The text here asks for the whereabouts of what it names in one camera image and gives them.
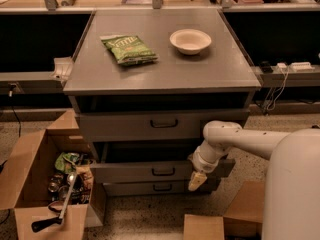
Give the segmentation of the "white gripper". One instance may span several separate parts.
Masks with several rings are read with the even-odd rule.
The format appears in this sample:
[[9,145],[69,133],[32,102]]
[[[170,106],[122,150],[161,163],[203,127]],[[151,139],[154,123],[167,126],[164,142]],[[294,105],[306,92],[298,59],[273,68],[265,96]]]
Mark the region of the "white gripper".
[[196,191],[207,180],[206,174],[212,173],[218,166],[219,160],[214,159],[212,162],[208,162],[198,152],[194,152],[190,155],[190,161],[195,171],[191,174],[188,190]]

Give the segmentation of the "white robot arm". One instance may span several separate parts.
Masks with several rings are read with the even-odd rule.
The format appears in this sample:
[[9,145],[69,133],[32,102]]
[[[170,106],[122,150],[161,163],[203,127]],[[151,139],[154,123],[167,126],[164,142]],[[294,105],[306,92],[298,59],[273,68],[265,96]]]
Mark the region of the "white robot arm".
[[294,132],[246,130],[234,122],[211,121],[203,142],[189,156],[188,189],[197,190],[230,149],[269,162],[261,240],[320,239],[320,129]]

